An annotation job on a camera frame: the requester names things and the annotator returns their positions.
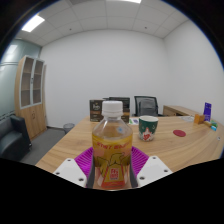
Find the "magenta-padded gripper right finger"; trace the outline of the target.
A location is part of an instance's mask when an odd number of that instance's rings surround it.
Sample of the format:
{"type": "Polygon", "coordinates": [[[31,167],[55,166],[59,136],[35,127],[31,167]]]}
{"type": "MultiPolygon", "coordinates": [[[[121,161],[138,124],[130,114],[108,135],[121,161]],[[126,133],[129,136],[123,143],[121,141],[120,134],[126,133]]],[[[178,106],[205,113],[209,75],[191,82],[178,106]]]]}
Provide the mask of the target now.
{"type": "Polygon", "coordinates": [[[146,186],[157,181],[172,171],[157,156],[148,156],[133,147],[130,163],[130,183],[133,188],[146,186]]]}

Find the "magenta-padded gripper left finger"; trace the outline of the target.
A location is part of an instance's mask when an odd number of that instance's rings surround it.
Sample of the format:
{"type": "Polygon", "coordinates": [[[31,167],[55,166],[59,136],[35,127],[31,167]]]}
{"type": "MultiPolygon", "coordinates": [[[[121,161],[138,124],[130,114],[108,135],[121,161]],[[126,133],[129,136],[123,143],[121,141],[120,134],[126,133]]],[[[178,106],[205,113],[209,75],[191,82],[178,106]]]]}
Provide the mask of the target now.
{"type": "Polygon", "coordinates": [[[53,174],[78,186],[92,188],[95,176],[93,148],[86,149],[76,158],[65,159],[53,174]]]}

